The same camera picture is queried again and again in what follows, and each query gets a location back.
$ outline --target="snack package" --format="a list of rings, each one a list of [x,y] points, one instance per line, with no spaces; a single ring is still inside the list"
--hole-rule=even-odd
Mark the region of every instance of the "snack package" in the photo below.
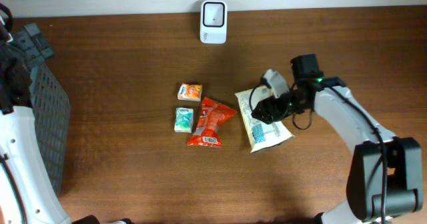
[[[175,114],[175,132],[191,133],[193,128],[193,109],[178,107]]]
[[[218,126],[237,114],[236,110],[205,97],[201,102],[201,112],[197,128],[188,145],[222,147],[216,134]]]
[[[200,101],[201,85],[189,85],[182,83],[178,91],[178,100]]]
[[[294,135],[286,129],[281,121],[267,125],[252,117],[252,111],[249,106],[251,91],[252,89],[236,93],[246,133],[248,133],[249,142],[252,146],[251,153],[276,147],[285,141],[293,139]],[[272,93],[266,86],[258,87],[252,95],[252,107],[255,108],[259,101],[271,95]]]

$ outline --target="orange packet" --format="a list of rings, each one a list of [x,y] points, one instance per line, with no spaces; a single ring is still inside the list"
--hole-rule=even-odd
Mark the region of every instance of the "orange packet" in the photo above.
[[[237,114],[236,110],[205,97],[201,102],[199,122],[188,145],[222,147],[216,129],[235,114]]]
[[[178,100],[200,101],[201,85],[189,85],[182,83],[178,91]]]

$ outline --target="red plastic package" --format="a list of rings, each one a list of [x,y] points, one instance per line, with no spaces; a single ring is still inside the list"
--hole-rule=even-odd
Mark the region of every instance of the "red plastic package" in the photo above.
[[[236,110],[205,97],[201,102],[201,112],[197,128],[188,141],[188,145],[222,147],[216,129],[235,114],[237,114]]]

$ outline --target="teal packet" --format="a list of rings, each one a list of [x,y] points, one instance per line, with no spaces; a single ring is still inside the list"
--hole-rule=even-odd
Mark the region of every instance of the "teal packet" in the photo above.
[[[178,107],[175,114],[175,132],[191,133],[193,128],[193,109]]]

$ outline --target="table surface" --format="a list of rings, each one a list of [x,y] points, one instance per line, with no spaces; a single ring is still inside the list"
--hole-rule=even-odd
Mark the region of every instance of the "table surface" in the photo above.
[[[200,106],[177,100],[181,83],[238,109],[234,93],[269,68],[292,82],[290,59],[304,53],[427,148],[427,6],[232,12],[223,45],[199,41],[197,13],[18,19],[16,29],[30,22],[72,106],[59,200],[73,220],[253,223],[343,201],[352,157],[318,116],[306,131],[286,119],[296,138],[255,155],[240,114],[219,130],[220,149],[188,147],[191,135],[173,131],[176,107]],[[425,223],[425,210],[394,222]]]

